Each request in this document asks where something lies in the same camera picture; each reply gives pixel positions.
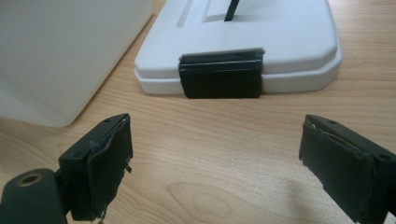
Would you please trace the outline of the black tape patch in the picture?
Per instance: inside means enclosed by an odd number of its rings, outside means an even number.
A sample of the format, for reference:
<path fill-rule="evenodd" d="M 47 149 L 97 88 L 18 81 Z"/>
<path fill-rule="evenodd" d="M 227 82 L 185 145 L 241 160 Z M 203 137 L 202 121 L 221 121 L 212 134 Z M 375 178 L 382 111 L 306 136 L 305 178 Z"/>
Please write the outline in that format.
<path fill-rule="evenodd" d="M 263 49 L 185 54 L 178 72 L 190 99 L 259 98 Z"/>

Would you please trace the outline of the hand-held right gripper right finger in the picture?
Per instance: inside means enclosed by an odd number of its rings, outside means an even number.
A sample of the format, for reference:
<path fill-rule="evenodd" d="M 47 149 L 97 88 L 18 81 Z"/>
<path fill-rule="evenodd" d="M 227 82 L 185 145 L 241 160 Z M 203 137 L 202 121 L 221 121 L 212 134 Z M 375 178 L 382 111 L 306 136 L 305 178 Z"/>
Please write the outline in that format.
<path fill-rule="evenodd" d="M 396 216 L 396 154 L 339 122 L 307 115 L 299 160 L 353 222 Z"/>

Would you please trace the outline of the black strip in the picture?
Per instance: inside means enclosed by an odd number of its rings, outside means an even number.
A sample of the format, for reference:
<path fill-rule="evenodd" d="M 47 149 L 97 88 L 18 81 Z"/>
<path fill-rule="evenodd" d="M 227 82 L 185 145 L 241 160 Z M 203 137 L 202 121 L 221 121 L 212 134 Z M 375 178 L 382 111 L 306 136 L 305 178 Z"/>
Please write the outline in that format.
<path fill-rule="evenodd" d="M 240 0 L 231 0 L 230 5 L 227 9 L 224 20 L 231 21 L 233 19 L 234 13 L 237 9 Z"/>

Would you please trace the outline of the white plastic container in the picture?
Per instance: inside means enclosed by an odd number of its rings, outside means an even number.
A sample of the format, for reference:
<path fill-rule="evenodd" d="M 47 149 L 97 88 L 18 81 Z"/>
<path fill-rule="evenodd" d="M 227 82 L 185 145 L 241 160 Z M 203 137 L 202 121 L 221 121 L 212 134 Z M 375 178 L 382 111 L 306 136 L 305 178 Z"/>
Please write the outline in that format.
<path fill-rule="evenodd" d="M 73 122 L 152 11 L 150 0 L 0 0 L 0 118 Z"/>

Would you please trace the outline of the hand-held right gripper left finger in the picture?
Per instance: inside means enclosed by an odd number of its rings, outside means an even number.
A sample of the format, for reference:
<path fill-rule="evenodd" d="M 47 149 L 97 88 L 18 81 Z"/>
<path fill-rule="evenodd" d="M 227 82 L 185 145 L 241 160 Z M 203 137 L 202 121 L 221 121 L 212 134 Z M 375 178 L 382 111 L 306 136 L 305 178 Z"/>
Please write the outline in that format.
<path fill-rule="evenodd" d="M 117 195 L 133 157 L 131 117 L 104 119 L 59 158 L 60 175 L 69 187 L 67 209 L 77 221 L 104 215 Z"/>

